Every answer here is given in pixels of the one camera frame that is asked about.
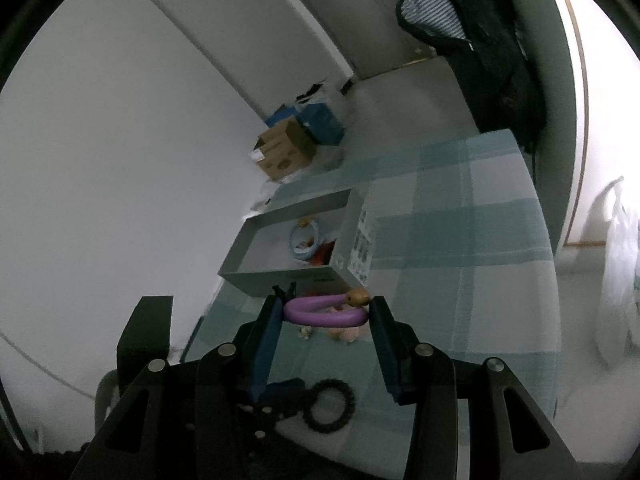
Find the brown cardboard box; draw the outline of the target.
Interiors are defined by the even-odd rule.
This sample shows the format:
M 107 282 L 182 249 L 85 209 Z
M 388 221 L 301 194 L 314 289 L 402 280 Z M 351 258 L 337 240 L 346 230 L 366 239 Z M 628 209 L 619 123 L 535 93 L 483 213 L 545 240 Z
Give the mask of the brown cardboard box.
M 317 144 L 295 117 L 289 117 L 259 136 L 250 159 L 271 180 L 280 180 L 308 167 L 316 153 Z

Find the black hanging jacket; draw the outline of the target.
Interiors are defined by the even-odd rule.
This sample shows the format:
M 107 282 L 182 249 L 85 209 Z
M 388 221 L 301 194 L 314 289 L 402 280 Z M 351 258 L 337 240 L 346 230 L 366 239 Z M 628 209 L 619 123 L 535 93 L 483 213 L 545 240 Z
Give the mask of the black hanging jacket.
M 400 15 L 401 1 L 396 4 L 398 25 L 445 58 L 477 130 L 509 129 L 520 148 L 532 154 L 547 112 L 513 0 L 450 0 L 466 41 L 433 37 L 408 24 Z

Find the grey door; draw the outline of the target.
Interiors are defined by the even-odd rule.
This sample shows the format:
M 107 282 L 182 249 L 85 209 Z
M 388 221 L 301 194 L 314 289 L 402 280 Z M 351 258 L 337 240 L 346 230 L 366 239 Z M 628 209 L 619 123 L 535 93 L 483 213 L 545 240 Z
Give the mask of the grey door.
M 399 0 L 300 0 L 333 40 L 359 79 L 434 56 L 397 23 Z

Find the orange red small jewelry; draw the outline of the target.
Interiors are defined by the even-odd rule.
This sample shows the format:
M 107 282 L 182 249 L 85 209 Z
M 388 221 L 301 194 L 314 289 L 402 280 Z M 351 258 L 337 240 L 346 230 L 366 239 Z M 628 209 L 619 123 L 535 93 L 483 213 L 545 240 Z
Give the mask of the orange red small jewelry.
M 318 246 L 314 255 L 308 260 L 311 266 L 327 266 L 330 261 L 335 247 L 335 240 L 325 242 Z

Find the white plastic bag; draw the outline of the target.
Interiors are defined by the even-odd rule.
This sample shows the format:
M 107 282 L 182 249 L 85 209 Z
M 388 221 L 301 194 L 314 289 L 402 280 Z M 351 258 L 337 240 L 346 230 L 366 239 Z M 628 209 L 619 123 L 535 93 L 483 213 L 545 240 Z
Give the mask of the white plastic bag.
M 596 345 L 608 367 L 618 367 L 629 346 L 639 347 L 639 205 L 623 177 L 605 241 Z

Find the blue storage box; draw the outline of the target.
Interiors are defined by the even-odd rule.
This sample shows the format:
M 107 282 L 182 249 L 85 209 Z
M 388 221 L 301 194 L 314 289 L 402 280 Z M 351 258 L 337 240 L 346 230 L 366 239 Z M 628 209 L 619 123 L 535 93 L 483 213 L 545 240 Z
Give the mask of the blue storage box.
M 266 119 L 266 125 L 273 127 L 288 118 L 295 118 L 318 145 L 339 146 L 344 139 L 344 126 L 324 103 L 307 104 L 300 110 L 282 105 Z

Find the teal plaid bed cover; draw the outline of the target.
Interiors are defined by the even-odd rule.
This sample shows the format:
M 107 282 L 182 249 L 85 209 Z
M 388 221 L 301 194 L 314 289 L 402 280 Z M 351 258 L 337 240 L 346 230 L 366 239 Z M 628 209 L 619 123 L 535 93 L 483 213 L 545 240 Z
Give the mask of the teal plaid bed cover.
M 461 141 L 386 151 L 281 186 L 281 208 L 353 188 L 376 237 L 368 289 L 398 321 L 455 359 L 506 361 L 552 415 L 561 353 L 558 285 L 541 206 L 514 137 L 501 130 Z M 352 421 L 322 436 L 299 418 L 289 439 L 387 479 L 405 469 L 413 410 L 387 393 L 371 339 L 342 344 L 283 327 L 271 379 L 338 378 L 355 391 Z

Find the striped shirt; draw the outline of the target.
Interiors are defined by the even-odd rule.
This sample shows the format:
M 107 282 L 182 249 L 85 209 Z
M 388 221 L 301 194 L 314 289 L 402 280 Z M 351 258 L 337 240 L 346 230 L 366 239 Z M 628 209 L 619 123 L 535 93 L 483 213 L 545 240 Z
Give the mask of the striped shirt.
M 402 0 L 400 15 L 408 24 L 430 36 L 468 40 L 450 0 Z

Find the grey cardboard box lid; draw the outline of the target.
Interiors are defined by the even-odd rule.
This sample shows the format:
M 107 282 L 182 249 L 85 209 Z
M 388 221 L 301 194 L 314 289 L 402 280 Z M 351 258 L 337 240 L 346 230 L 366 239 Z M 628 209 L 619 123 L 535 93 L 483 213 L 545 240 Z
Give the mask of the grey cardboard box lid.
M 346 188 L 245 220 L 219 275 L 252 297 L 291 284 L 301 295 L 340 294 L 368 284 L 373 253 L 369 211 Z

